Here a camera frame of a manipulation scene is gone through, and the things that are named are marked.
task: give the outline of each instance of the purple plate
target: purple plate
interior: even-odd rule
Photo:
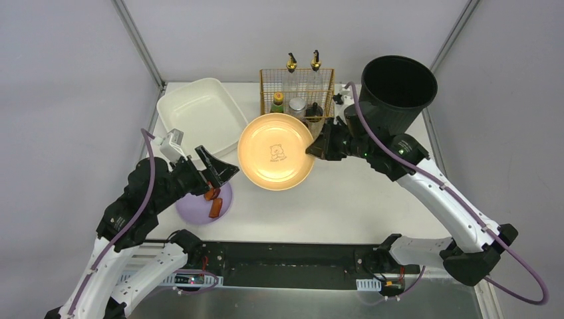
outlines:
[[[219,211],[218,218],[209,218],[210,209],[212,208],[213,201],[206,201],[204,196],[194,196],[186,195],[180,200],[176,201],[176,211],[180,217],[187,223],[193,225],[205,225],[213,221],[217,221],[223,217],[229,208],[231,207],[231,202],[233,200],[233,191],[231,190],[231,184],[229,182],[225,183],[221,187],[221,192],[217,198],[223,199],[223,205]]]

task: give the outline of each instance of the wire rack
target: wire rack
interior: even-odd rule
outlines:
[[[306,106],[310,106],[316,102],[323,110],[323,115],[304,117],[304,123],[309,128],[313,138],[315,139],[321,132],[325,119],[335,115],[335,103],[333,102],[333,93],[335,91],[335,70],[332,68],[320,68],[319,71],[317,71],[319,76],[322,78],[320,90],[308,89],[308,75],[310,72],[310,68],[297,68],[294,71],[294,77],[297,81],[297,90],[284,91],[283,83],[288,73],[287,69],[280,68],[261,70],[261,115],[268,114],[270,112],[270,105],[276,92],[282,92],[284,94],[283,105],[285,109],[289,101],[295,97],[303,98],[306,101]]]

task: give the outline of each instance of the white tray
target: white tray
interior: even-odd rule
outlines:
[[[167,132],[173,128],[184,132],[180,146],[196,162],[200,158],[194,148],[199,145],[216,157],[234,150],[249,123],[215,78],[203,78],[165,94],[157,102],[157,111]]]

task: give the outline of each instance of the orange plate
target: orange plate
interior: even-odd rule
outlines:
[[[300,184],[311,171],[314,157],[305,149],[313,143],[309,130],[293,116],[262,115],[244,129],[238,157],[243,173],[258,186],[283,191]]]

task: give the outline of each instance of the black cylindrical container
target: black cylindrical container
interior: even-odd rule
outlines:
[[[360,108],[379,138],[405,133],[437,95],[437,80],[423,64],[405,56],[381,56],[362,72]],[[353,136],[364,134],[354,106],[345,110]]]

